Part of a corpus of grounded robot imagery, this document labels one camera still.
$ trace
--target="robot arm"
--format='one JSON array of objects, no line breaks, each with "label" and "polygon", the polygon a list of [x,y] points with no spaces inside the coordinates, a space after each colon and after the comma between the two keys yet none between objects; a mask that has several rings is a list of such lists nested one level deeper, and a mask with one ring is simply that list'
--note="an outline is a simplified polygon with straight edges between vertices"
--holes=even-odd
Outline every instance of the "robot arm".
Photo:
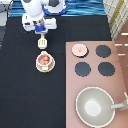
[{"label": "robot arm", "polygon": [[51,7],[56,7],[60,1],[59,0],[40,0],[42,5],[49,5]]},{"label": "robot arm", "polygon": [[56,19],[44,19],[42,5],[56,7],[59,0],[21,0],[25,14],[22,16],[22,24],[26,31],[35,29],[36,25],[44,24],[47,29],[56,29]]}]

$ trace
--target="pink board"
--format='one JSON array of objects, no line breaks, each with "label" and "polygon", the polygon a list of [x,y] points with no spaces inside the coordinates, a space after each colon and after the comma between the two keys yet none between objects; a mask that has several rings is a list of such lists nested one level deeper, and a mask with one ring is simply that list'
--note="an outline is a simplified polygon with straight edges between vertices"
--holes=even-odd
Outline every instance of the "pink board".
[{"label": "pink board", "polygon": [[[84,44],[89,54],[84,58],[76,57],[72,53],[75,44]],[[111,49],[111,55],[102,58],[96,54],[96,47],[107,45]],[[75,72],[75,65],[79,62],[86,62],[91,67],[91,72],[85,77],[78,76]],[[98,71],[101,62],[110,62],[115,72],[112,76],[103,76]],[[125,99],[126,87],[122,70],[117,55],[114,41],[81,41],[66,43],[66,128],[90,128],[84,124],[76,113],[76,97],[82,89],[93,86],[106,90],[115,103]],[[114,120],[105,128],[128,128],[128,110],[116,111]]]}]

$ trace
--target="white surface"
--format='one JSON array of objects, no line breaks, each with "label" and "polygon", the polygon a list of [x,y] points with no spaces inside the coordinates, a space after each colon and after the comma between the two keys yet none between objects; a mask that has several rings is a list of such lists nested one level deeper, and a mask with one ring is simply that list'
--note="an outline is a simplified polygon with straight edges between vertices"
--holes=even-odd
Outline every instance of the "white surface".
[{"label": "white surface", "polygon": [[97,116],[100,113],[100,111],[101,111],[101,107],[100,107],[100,105],[96,101],[89,100],[85,104],[85,111],[90,116]]},{"label": "white surface", "polygon": [[11,0],[0,0],[0,4],[1,4],[1,2],[3,4],[10,4]]},{"label": "white surface", "polygon": [[5,26],[7,21],[7,12],[0,13],[0,26]]}]

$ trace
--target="cup handle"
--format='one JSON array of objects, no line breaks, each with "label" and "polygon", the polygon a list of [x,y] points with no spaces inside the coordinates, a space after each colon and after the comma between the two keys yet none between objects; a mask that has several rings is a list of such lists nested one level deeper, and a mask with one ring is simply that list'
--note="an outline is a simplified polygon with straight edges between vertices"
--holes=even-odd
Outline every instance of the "cup handle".
[{"label": "cup handle", "polygon": [[42,67],[42,70],[44,71],[48,70],[48,66]]}]

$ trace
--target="white robot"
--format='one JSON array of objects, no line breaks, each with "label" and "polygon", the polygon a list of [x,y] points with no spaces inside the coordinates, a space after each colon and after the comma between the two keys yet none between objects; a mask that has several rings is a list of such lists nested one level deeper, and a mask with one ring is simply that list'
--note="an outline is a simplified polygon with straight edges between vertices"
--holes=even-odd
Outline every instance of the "white robot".
[{"label": "white robot", "polygon": [[65,12],[65,0],[21,0],[21,3],[26,12],[22,16],[24,29],[26,31],[35,30],[36,34],[41,34],[41,39],[38,40],[38,47],[45,49],[47,40],[44,38],[44,35],[48,32],[48,29],[56,29],[57,24],[55,18],[44,18],[44,15]]}]

